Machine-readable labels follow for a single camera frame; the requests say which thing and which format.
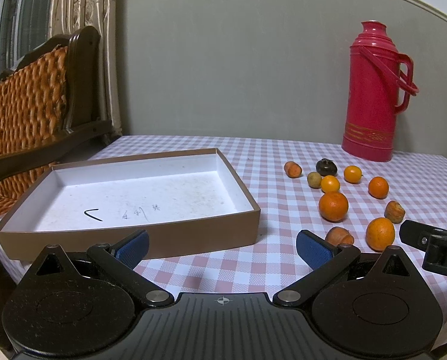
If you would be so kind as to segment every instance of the thermos handle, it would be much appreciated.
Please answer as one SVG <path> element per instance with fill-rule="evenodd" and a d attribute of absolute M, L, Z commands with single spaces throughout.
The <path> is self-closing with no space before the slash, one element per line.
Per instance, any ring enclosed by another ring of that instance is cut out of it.
<path fill-rule="evenodd" d="M 366 57 L 370 62 L 372 62 L 379 70 L 385 74 L 390 80 L 395 80 L 397 85 L 405 91 L 405 95 L 403 96 L 403 102 L 400 105 L 395 107 L 395 114 L 399 114 L 400 112 L 405 111 L 408 108 L 410 95 L 415 96 L 419 93 L 419 89 L 412 82 L 414 78 L 414 62 L 412 59 L 405 54 L 399 54 L 399 62 L 404 63 L 407 66 L 407 74 L 400 71 L 399 76 L 396 76 L 394 72 L 392 72 L 389 67 L 384 64 L 378 57 L 372 54 L 370 50 L 368 50 L 364 46 L 358 47 L 360 54 Z"/>

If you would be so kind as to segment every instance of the window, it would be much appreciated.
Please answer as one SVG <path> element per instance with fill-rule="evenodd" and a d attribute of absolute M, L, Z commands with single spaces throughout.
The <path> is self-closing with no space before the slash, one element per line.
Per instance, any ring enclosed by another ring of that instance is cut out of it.
<path fill-rule="evenodd" d="M 0 0 L 0 73 L 48 38 L 51 0 Z"/>

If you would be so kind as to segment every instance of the cardboard box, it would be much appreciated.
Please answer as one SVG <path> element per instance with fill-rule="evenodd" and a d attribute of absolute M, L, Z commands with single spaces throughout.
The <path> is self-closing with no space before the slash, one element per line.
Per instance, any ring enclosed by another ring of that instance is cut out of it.
<path fill-rule="evenodd" d="M 254 244 L 260 207 L 218 149 L 53 166 L 0 221 L 0 245 L 33 261 L 48 244 L 85 251 L 137 229 L 147 259 Z"/>

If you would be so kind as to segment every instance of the wicker chair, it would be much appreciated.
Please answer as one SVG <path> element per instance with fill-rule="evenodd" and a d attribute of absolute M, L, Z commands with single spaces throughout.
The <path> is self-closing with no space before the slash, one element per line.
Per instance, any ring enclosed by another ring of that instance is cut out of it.
<path fill-rule="evenodd" d="M 0 215 L 54 161 L 111 132 L 98 120 L 97 30 L 51 38 L 0 75 Z M 15 284 L 0 263 L 0 315 Z M 0 348 L 11 350 L 0 321 Z"/>

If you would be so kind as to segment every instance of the orange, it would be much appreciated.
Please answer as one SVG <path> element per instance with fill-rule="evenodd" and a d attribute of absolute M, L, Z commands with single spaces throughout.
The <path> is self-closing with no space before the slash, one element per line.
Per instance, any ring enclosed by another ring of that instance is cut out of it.
<path fill-rule="evenodd" d="M 347 214 L 348 200 L 343 193 L 327 192 L 319 200 L 319 211 L 328 221 L 340 221 Z"/>
<path fill-rule="evenodd" d="M 389 184 L 383 177 L 374 177 L 368 184 L 368 193 L 376 199 L 385 199 L 389 194 Z"/>
<path fill-rule="evenodd" d="M 324 193 L 336 192 L 340 189 L 340 182 L 335 176 L 325 176 L 320 182 L 320 187 Z"/>
<path fill-rule="evenodd" d="M 343 178 L 348 183 L 356 184 L 362 178 L 362 170 L 358 166 L 350 165 L 343 171 Z"/>
<path fill-rule="evenodd" d="M 365 240 L 373 250 L 384 251 L 395 240 L 393 223 L 387 218 L 374 219 L 367 226 Z"/>

